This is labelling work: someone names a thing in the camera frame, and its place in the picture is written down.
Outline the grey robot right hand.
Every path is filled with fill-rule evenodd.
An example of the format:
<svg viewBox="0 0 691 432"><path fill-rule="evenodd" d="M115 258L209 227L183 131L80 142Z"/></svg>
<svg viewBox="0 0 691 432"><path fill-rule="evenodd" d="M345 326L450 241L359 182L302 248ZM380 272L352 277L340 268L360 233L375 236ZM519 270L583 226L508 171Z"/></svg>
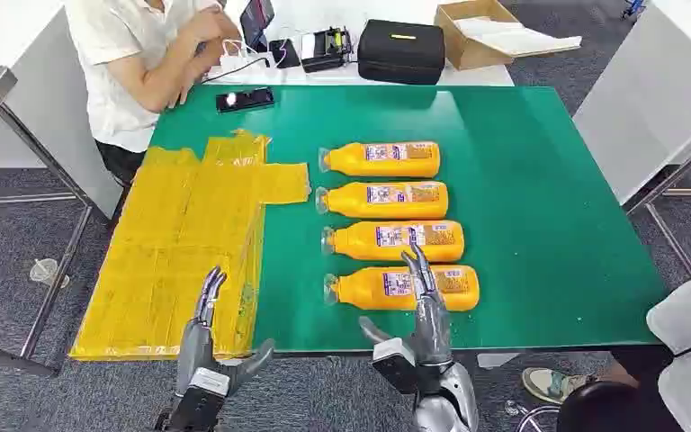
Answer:
<svg viewBox="0 0 691 432"><path fill-rule="evenodd" d="M363 335L375 346L397 339L415 359L415 365L447 365L453 362L450 322L435 274L422 248L410 244L411 253L402 252L414 283L415 327L408 337L394 337L379 329L368 317L358 320Z"/></svg>

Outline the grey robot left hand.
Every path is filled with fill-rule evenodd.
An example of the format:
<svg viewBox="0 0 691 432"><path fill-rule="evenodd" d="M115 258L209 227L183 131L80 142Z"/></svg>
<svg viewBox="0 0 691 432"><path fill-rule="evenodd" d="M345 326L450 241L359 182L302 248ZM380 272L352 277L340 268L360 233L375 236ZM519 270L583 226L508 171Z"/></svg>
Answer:
<svg viewBox="0 0 691 432"><path fill-rule="evenodd" d="M252 356L239 364L221 364L214 358L211 326L220 287L227 278L227 274L218 265L205 277L195 313L187 321L181 339L175 386L177 397L185 395L195 372L201 367L227 376L228 382L220 384L219 390L226 396L232 396L244 383L256 376L273 357L274 340L268 338Z"/></svg>

